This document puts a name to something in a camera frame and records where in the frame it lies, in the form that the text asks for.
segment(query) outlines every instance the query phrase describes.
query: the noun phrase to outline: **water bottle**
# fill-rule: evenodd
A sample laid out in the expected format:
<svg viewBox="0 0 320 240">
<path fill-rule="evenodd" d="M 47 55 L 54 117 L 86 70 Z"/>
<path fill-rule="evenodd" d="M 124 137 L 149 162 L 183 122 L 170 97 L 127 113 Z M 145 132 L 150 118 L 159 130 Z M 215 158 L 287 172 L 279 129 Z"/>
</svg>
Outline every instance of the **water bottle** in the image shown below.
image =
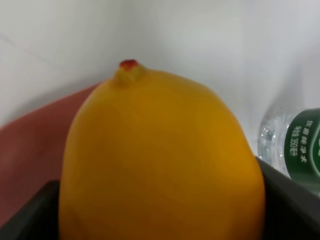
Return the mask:
<svg viewBox="0 0 320 240">
<path fill-rule="evenodd" d="M 312 192 L 320 192 L 320 108 L 283 113 L 261 124 L 258 156 Z"/>
</svg>

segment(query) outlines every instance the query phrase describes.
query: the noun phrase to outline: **bottle label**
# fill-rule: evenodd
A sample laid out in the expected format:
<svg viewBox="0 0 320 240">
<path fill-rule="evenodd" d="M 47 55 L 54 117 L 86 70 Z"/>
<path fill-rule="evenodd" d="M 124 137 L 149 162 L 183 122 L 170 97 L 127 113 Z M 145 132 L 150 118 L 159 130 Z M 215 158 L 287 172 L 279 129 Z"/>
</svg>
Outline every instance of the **bottle label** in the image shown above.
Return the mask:
<svg viewBox="0 0 320 240">
<path fill-rule="evenodd" d="M 299 113 L 288 127 L 284 159 L 292 180 L 320 189 L 320 108 Z"/>
</svg>

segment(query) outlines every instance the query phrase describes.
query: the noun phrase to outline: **white background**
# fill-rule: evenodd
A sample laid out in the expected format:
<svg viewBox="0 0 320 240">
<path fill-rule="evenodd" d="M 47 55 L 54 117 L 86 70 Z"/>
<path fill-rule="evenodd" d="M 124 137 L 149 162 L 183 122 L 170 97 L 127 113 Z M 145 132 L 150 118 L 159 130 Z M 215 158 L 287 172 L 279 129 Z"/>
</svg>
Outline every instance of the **white background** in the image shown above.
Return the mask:
<svg viewBox="0 0 320 240">
<path fill-rule="evenodd" d="M 0 125 L 134 58 L 211 87 L 256 152 L 264 115 L 319 107 L 319 0 L 0 0 Z"/>
</svg>

